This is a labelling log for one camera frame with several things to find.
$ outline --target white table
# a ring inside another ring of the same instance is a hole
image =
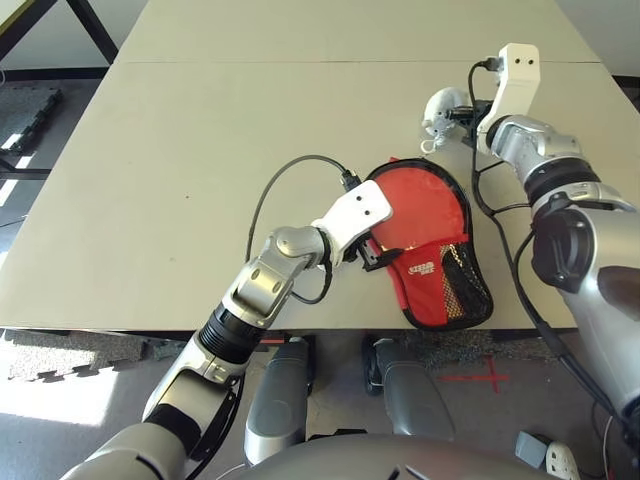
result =
[[[151,0],[141,15],[0,272],[2,324],[198,328],[239,271],[255,202],[280,165],[322,153],[366,175],[391,156],[417,156],[428,98],[465,88],[471,62],[510,41],[540,48],[531,115],[577,135],[601,178],[640,204],[640,117],[551,1],[189,5]],[[478,74],[479,98],[493,97],[492,81]],[[468,188],[467,147],[432,159]],[[330,167],[295,168],[274,187],[255,248],[275,227],[318,218],[341,194]],[[523,199],[506,171],[485,181],[496,205]],[[494,228],[477,211],[473,220],[495,302],[482,327],[530,327]],[[519,242],[527,212],[505,220]],[[572,326],[559,295],[526,262],[522,270],[541,313]],[[321,283],[308,272],[296,289],[314,295]],[[325,301],[290,301],[274,328],[410,325],[386,272],[348,264]]]

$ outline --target wall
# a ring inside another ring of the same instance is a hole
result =
[[[147,0],[90,3],[120,47]],[[5,70],[103,66],[107,62],[64,0],[59,0],[0,62]]]
[[[640,0],[556,0],[613,75],[640,77]]]

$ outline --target red tape cross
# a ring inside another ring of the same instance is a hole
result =
[[[496,365],[493,360],[493,355],[486,355],[485,360],[489,366],[489,375],[443,375],[438,377],[441,382],[491,382],[493,391],[500,393],[500,386],[498,382],[509,381],[509,375],[496,374]]]

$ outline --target silver robot arm segment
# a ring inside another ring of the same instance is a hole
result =
[[[534,271],[562,295],[620,417],[638,425],[640,214],[547,124],[503,118],[490,145],[531,205]]]
[[[189,458],[202,460],[224,440],[237,402],[233,386],[295,278],[320,264],[338,266],[356,239],[391,215],[378,185],[366,181],[340,197],[314,226],[271,233],[151,394],[142,423],[118,433],[63,479],[184,478]]]

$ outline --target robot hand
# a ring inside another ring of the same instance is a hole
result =
[[[320,264],[329,273],[356,239],[391,215],[380,187],[366,181],[313,226],[271,233],[151,394],[143,423],[118,433],[63,478],[184,478],[187,459],[202,460],[224,440],[239,401],[233,388],[294,279]]]

